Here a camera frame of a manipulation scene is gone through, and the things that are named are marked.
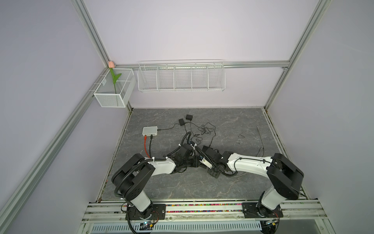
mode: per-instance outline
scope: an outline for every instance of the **black mounting plate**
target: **black mounting plate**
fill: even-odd
[[[243,213],[245,218],[262,218],[261,216],[258,215],[257,213],[257,202],[243,202],[242,207],[243,207]],[[269,212],[266,217],[267,218],[276,218],[277,216],[274,214],[277,213],[279,218],[283,217],[283,212],[280,208],[281,206],[278,205],[275,210]]]
[[[159,220],[165,219],[165,213],[166,213],[166,205],[165,204],[153,204],[152,211],[156,211],[159,213]],[[127,211],[129,212],[129,219],[130,220],[142,220],[140,217],[142,217],[141,213],[138,211],[138,209],[135,206],[127,207]],[[152,212],[151,217],[149,219],[157,220],[157,213]]]

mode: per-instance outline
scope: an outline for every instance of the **white wire shelf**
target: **white wire shelf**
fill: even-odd
[[[93,94],[102,107],[126,107],[136,84],[134,71],[132,69],[113,68],[113,72],[116,75],[122,73],[116,82],[116,88],[114,88],[113,79],[108,70]]]
[[[141,92],[223,91],[225,86],[223,62],[139,66]]]

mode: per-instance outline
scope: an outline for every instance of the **white mesh basket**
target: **white mesh basket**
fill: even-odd
[[[224,90],[226,78],[222,63],[168,64],[139,67],[141,92]]]
[[[113,68],[113,72],[116,75],[122,73],[116,82],[116,88],[108,70],[94,95],[102,107],[126,107],[136,83],[134,72],[132,69],[123,68]]]

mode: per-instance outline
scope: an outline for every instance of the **white router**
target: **white router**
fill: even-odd
[[[157,135],[157,126],[143,128],[143,136],[149,137],[150,135]]]

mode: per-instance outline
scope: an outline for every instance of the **red wire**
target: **red wire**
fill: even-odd
[[[151,158],[149,157],[148,153],[147,153],[147,148],[145,146],[145,140],[147,139],[147,135],[144,136],[144,149],[145,149],[145,153],[147,154],[148,158]]]

